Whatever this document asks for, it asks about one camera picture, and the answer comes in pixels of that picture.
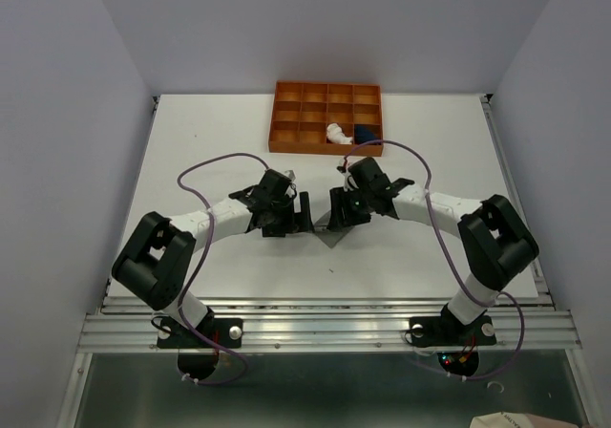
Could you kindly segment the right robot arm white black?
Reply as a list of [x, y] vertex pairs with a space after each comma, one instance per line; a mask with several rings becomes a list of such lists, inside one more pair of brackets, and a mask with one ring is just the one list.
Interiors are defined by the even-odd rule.
[[456, 278], [459, 290], [439, 319], [442, 336], [451, 342], [469, 336], [474, 321], [539, 255], [532, 233], [502, 195], [463, 199], [431, 192], [428, 182], [392, 181], [372, 157], [354, 163], [345, 160], [337, 170], [344, 184], [329, 190], [330, 210], [315, 224], [327, 246], [336, 246], [374, 214], [431, 227], [452, 270], [456, 266], [443, 236], [460, 240], [470, 273], [465, 279]]

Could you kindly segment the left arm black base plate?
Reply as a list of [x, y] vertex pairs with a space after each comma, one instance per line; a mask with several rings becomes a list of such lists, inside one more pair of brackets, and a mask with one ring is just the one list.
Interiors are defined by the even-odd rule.
[[[161, 350], [210, 349], [211, 345], [202, 341], [189, 329], [171, 317], [156, 316], [155, 324], [158, 337], [156, 346]], [[207, 319], [198, 326], [199, 334], [226, 349], [239, 349], [242, 346], [243, 320], [237, 317]]]

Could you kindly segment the white pink grey underwear pile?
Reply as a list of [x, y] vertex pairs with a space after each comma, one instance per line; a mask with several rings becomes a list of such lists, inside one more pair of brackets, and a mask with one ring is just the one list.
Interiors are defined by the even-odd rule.
[[330, 123], [326, 128], [327, 140], [333, 144], [351, 145], [353, 137], [347, 136], [341, 126], [337, 123]]

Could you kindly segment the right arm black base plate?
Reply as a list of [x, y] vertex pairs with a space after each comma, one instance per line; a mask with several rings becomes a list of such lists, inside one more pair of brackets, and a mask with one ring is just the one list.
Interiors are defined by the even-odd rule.
[[416, 316], [409, 322], [409, 340], [416, 348], [462, 348], [464, 345], [493, 346], [497, 343], [492, 319], [483, 315], [470, 325], [441, 316]]

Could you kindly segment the navy blue underwear white trim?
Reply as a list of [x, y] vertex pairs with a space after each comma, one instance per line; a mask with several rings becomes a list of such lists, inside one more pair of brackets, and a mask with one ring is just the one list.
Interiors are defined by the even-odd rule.
[[380, 145], [380, 136], [375, 126], [356, 124], [354, 126], [354, 142], [356, 144]]

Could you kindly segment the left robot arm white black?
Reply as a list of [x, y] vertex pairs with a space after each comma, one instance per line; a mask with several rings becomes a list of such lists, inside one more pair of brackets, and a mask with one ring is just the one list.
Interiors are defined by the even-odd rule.
[[256, 229], [264, 237], [311, 232], [308, 193], [269, 169], [259, 183], [202, 210], [171, 218], [149, 212], [119, 252], [111, 273], [149, 308], [177, 321], [179, 334], [190, 345], [200, 346], [212, 336], [212, 311], [184, 287], [192, 256], [207, 243]]

